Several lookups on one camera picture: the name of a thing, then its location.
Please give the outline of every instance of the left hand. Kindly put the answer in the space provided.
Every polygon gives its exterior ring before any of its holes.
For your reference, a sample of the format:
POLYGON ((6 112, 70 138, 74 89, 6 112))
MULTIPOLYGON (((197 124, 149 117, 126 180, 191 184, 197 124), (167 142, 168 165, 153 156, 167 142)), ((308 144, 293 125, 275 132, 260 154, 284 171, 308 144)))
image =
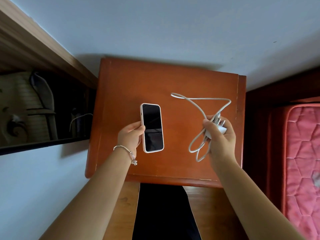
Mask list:
POLYGON ((118 134, 118 145, 122 145, 132 151, 137 156, 136 148, 142 140, 142 134, 146 127, 141 125, 141 121, 127 125, 118 134))

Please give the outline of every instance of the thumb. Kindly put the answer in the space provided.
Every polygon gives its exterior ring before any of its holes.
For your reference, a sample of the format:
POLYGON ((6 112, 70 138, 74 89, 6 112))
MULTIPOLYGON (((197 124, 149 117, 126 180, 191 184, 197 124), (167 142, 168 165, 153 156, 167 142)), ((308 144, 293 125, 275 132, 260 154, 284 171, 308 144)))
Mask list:
POLYGON ((205 129, 209 131, 212 140, 222 135, 218 127, 214 123, 210 122, 210 120, 204 119, 202 124, 205 127, 205 129))
POLYGON ((140 126, 137 129, 134 129, 132 132, 135 133, 136 135, 140 136, 144 133, 146 127, 144 125, 140 126))

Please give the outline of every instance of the wooden nightstand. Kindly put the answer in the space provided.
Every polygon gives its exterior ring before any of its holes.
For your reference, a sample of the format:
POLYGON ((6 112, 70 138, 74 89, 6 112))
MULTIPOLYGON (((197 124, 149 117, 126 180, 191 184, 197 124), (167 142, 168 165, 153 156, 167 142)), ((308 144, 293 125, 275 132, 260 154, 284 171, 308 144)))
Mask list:
MULTIPOLYGON (((221 187, 208 158, 196 162, 188 146, 202 130, 202 114, 190 102, 170 96, 228 98, 231 104, 222 112, 237 136, 235 155, 242 165, 246 77, 178 65, 103 58, 85 175, 90 178, 113 147, 118 132, 140 120, 140 104, 159 104, 162 113, 164 149, 144 153, 137 148, 138 165, 131 165, 127 181, 185 186, 221 187)), ((207 115, 215 114, 225 101, 198 100, 207 115)), ((206 152, 203 147, 199 155, 206 152)))

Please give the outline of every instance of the phone screen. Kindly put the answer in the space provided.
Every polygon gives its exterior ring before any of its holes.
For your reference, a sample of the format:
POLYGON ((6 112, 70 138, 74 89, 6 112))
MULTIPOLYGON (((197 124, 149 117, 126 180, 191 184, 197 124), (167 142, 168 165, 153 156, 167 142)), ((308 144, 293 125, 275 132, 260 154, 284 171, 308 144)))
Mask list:
POLYGON ((145 146, 147 152, 162 150, 164 147, 162 136, 161 112, 158 105, 142 105, 145 146))

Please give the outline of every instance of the charging cable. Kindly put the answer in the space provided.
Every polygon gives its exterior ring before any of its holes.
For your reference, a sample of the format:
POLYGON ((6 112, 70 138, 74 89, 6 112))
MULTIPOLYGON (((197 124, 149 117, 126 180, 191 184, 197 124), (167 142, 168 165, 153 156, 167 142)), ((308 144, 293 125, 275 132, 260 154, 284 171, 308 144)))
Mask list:
MULTIPOLYGON (((227 98, 211 98, 211 97, 185 97, 181 94, 178 94, 178 93, 171 93, 171 96, 172 97, 175 97, 177 99, 185 99, 185 100, 188 100, 190 103, 192 103, 194 106, 196 106, 200 112, 202 113, 203 117, 206 119, 206 114, 203 112, 203 110, 195 103, 193 102, 192 100, 226 100, 228 101, 221 109, 218 110, 218 112, 212 117, 212 119, 210 120, 210 122, 214 122, 215 125, 218 126, 218 129, 221 133, 225 133, 226 132, 226 129, 224 127, 222 127, 222 125, 219 125, 220 123, 220 114, 221 114, 221 111, 224 110, 229 104, 231 104, 231 100, 230 99, 227 99, 227 98)), ((210 151, 210 145, 211 145, 211 141, 209 142, 209 146, 208 146, 208 150, 207 152, 200 158, 198 159, 198 154, 199 154, 199 151, 200 149, 205 145, 206 143, 206 140, 207 139, 211 139, 211 136, 210 136, 210 133, 206 131, 206 129, 204 128, 190 143, 189 145, 189 152, 190 153, 194 153, 196 152, 196 157, 195 157, 195 160, 197 162, 200 162, 202 159, 204 159, 206 157, 206 155, 209 153, 210 151), (195 150, 191 150, 191 146, 193 145, 193 143, 198 139, 199 136, 201 136, 203 133, 205 133, 204 135, 204 138, 203 138, 203 141, 202 143, 200 144, 200 146, 198 147, 198 149, 195 149, 195 150)))

